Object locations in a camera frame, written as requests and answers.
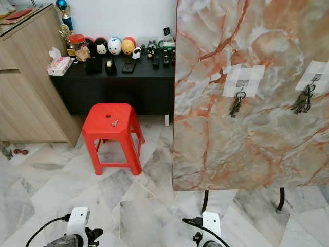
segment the black sideboard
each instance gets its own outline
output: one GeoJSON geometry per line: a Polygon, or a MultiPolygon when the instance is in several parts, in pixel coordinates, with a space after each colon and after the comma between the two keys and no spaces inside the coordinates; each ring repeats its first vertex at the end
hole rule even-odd
{"type": "Polygon", "coordinates": [[[122,73],[127,56],[109,55],[115,59],[116,74],[108,75],[103,57],[102,73],[87,75],[86,64],[72,64],[64,76],[51,80],[71,115],[88,114],[92,105],[100,102],[126,102],[137,114],[173,115],[174,74],[172,64],[164,66],[162,55],[159,68],[153,68],[152,59],[142,54],[131,74],[122,73]]]}

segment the white wall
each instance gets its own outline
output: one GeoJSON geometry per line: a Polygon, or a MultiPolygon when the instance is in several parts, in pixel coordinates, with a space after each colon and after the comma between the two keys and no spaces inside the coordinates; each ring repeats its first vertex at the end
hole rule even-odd
{"type": "MultiPolygon", "coordinates": [[[[163,28],[175,35],[176,0],[66,0],[75,33],[96,38],[112,36],[162,39],[163,28]]],[[[9,0],[31,4],[30,0],[9,0]]],[[[53,2],[35,0],[36,3],[53,2]]]]}

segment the cabinet door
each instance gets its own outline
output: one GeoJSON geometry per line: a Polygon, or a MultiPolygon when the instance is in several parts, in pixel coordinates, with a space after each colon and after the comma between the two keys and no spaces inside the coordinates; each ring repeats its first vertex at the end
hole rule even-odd
{"type": "Polygon", "coordinates": [[[65,141],[55,120],[18,70],[0,70],[0,140],[65,141]]]}

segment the red jar lid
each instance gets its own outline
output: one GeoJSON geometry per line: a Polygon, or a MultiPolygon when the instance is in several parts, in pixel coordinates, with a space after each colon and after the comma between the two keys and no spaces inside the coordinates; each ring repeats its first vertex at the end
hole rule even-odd
{"type": "Polygon", "coordinates": [[[70,42],[72,44],[80,44],[82,42],[85,42],[85,39],[82,34],[73,34],[70,36],[70,42]]]}

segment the white tape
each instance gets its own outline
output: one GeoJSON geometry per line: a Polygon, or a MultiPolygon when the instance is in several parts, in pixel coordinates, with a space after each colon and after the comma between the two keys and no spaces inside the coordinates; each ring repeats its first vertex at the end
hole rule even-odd
{"type": "Polygon", "coordinates": [[[223,96],[235,97],[237,92],[244,91],[246,97],[254,98],[259,83],[263,79],[265,66],[255,65],[253,68],[241,68],[241,64],[237,64],[227,70],[223,96]]]}
{"type": "Polygon", "coordinates": [[[327,90],[329,82],[329,62],[311,61],[305,73],[296,86],[296,91],[305,90],[306,86],[312,83],[313,78],[320,77],[314,81],[315,89],[313,93],[323,94],[327,90]]]}

